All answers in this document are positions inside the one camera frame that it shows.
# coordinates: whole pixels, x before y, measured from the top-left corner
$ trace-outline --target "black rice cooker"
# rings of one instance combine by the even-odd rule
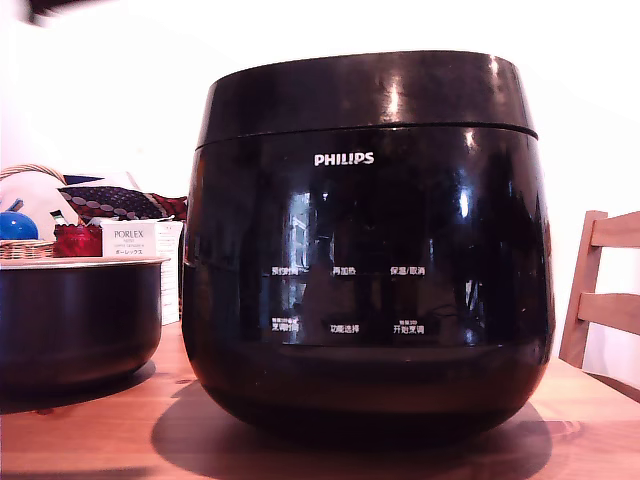
[[[273,431],[464,438],[516,413],[549,360],[537,134],[495,56],[352,55],[218,80],[185,248],[195,373]]]

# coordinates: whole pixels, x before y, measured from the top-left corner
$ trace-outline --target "table surface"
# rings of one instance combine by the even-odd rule
[[[235,420],[196,381],[179,324],[163,327],[127,385],[110,388],[62,406],[14,405],[26,411],[0,418],[2,480],[640,478],[640,404],[556,358],[500,427],[410,451],[313,449]]]

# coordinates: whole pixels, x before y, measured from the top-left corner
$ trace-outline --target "wicker basket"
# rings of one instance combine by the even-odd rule
[[[41,172],[57,178],[63,184],[67,184],[64,177],[56,170],[41,165],[15,165],[0,171],[0,181],[22,172]],[[45,240],[0,240],[0,259],[29,259],[53,257],[53,244]]]
[[[53,244],[45,240],[0,240],[0,259],[53,257]]]

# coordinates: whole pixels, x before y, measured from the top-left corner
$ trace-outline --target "chair backrest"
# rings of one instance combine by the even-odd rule
[[[607,218],[589,211],[573,276],[560,358],[582,368],[590,323],[640,335],[640,295],[596,294],[602,247],[640,248],[640,212]]]

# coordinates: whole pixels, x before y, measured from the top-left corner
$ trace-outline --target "white box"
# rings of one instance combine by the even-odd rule
[[[161,270],[162,324],[180,319],[178,245],[182,222],[101,220],[104,257],[165,257]]]

